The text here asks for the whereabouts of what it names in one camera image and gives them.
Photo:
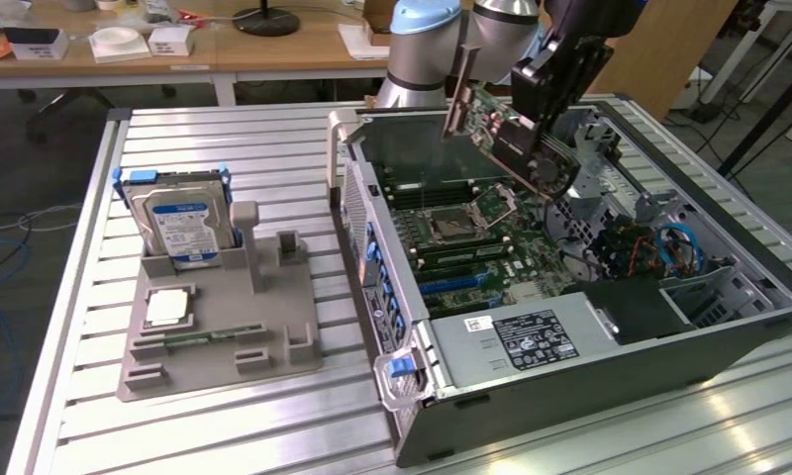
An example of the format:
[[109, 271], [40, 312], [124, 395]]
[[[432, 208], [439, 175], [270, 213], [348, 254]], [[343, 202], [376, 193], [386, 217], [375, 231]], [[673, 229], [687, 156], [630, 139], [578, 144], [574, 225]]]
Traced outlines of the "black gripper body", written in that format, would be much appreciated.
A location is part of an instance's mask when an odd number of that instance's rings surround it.
[[633, 31], [646, 6], [646, 0], [547, 0], [550, 39], [562, 43], [587, 37], [621, 38]]

